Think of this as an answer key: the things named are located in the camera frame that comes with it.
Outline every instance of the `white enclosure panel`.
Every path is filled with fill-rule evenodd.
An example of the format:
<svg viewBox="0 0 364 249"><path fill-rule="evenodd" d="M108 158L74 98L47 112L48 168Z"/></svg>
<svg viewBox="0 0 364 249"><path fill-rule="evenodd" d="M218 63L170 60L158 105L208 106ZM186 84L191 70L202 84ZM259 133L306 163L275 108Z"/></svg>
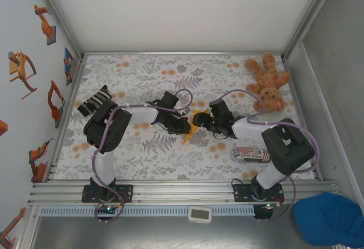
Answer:
<svg viewBox="0 0 364 249"><path fill-rule="evenodd" d="M286 63L307 128L320 144L321 178L336 181L340 186L340 193L359 203L361 209L364 210L363 195L358 187L362 184L353 176L353 171L302 42L296 46Z"/></svg>
<svg viewBox="0 0 364 249"><path fill-rule="evenodd" d="M19 214L27 203L32 187L31 168L28 163L29 150L36 150L43 142L53 137L47 153L39 159L45 163L52 155L58 130L51 117L47 93L54 80L66 102L72 84L66 86L64 74L64 48L67 46L59 28L56 43L46 45L46 36L40 27L41 20L34 13L34 4L43 7L42 0L0 0L0 120L8 125L8 131L0 136L0 231ZM49 14L44 14L50 25L55 25ZM29 91L9 74L8 53L22 51L33 62L37 74L28 82L37 90L22 100ZM27 75L31 68L25 66ZM61 106L56 94L53 104Z"/></svg>
<svg viewBox="0 0 364 249"><path fill-rule="evenodd" d="M55 0L85 51L282 51L311 0Z"/></svg>
<svg viewBox="0 0 364 249"><path fill-rule="evenodd" d="M364 194L362 2L327 0L303 43L360 192Z"/></svg>

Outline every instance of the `table surface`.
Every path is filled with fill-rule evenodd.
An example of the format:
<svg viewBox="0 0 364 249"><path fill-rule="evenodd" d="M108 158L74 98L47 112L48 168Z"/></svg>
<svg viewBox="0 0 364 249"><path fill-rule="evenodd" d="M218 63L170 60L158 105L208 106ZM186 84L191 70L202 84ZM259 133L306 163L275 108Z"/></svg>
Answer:
<svg viewBox="0 0 364 249"><path fill-rule="evenodd" d="M55 179L88 179L94 147L86 142L83 128L90 116L83 117L77 107L94 95L104 84L119 105L141 104L162 98L168 90L175 93L187 88L193 93L192 110L205 110L208 103L232 89L245 89L255 83L245 68L245 60L253 58L260 64L262 55L119 55L89 56L65 134ZM276 57L278 71L283 70ZM286 102L282 113L269 113L259 118L279 121L285 117L298 122L296 107L288 85L280 92ZM189 101L187 93L178 95L178 106ZM256 113L253 97L232 93L225 99L236 116ZM231 158L235 147L261 147L252 140L218 140L200 128L183 145L183 136L169 135L159 125L149 123L129 126L115 150L114 171L124 180L230 180L251 179L267 164L240 163ZM313 179L313 173L294 175L295 179Z"/></svg>

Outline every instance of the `teddy bear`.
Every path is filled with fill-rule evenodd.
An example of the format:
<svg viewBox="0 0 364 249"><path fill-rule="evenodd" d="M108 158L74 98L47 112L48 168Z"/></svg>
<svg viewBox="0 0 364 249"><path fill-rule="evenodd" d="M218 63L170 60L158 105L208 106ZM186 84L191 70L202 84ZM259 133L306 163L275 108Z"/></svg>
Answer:
<svg viewBox="0 0 364 249"><path fill-rule="evenodd" d="M246 89L252 93L259 94L268 112L283 111L284 101L278 89L287 84L291 75L287 72L278 73L275 68L275 58L271 53L263 55L263 64L266 71L253 59L245 61L245 67L254 75L257 84L249 84ZM263 111L260 102L254 102L256 111Z"/></svg>

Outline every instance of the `blue cloth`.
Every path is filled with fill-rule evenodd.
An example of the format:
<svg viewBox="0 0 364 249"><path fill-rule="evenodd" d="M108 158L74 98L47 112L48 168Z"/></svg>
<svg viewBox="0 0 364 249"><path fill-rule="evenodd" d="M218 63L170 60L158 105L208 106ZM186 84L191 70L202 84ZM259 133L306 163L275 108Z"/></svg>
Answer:
<svg viewBox="0 0 364 249"><path fill-rule="evenodd" d="M293 210L309 244L364 247L364 216L359 205L350 199L325 192L299 201Z"/></svg>

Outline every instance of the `gray floor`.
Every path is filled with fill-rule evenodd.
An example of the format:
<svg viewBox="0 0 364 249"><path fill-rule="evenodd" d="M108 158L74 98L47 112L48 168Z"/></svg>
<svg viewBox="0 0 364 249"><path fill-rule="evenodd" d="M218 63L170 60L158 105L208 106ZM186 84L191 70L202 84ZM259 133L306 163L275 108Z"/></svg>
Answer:
<svg viewBox="0 0 364 249"><path fill-rule="evenodd" d="M187 218L121 218L98 225L93 218L42 218L33 248L47 249L278 249L312 247L292 215L257 224L251 217L213 217L208 225Z"/></svg>

